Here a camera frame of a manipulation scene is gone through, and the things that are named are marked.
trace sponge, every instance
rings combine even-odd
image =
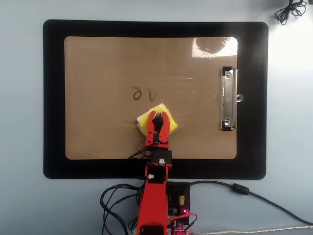
[[[174,121],[174,119],[172,118],[172,115],[170,113],[170,111],[168,110],[168,108],[166,108],[166,106],[164,104],[159,104],[151,109],[149,109],[149,111],[145,112],[143,115],[137,117],[137,121],[138,121],[138,127],[140,129],[140,131],[146,136],[147,132],[148,132],[148,119],[149,119],[149,115],[152,111],[157,111],[158,114],[160,114],[162,111],[166,112],[169,120],[170,120],[170,134],[175,132],[177,130],[177,123]]]

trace clipboard clip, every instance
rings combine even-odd
[[[221,129],[231,131],[237,128],[237,103],[244,96],[237,94],[237,69],[222,67],[222,118]]]

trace light blue table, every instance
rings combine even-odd
[[[49,180],[43,175],[43,23],[47,19],[266,22],[267,175],[260,181],[237,183],[313,221],[313,5],[302,18],[291,17],[281,26],[273,16],[287,4],[287,0],[2,0],[0,234],[100,235],[101,192],[118,183],[140,184],[137,180]],[[197,231],[302,225],[256,198],[227,188],[193,186],[191,197],[191,210],[198,214],[193,227]],[[134,201],[117,208],[126,220],[136,210]],[[114,225],[117,222],[110,219],[110,228]],[[115,234],[121,234],[120,227]]]

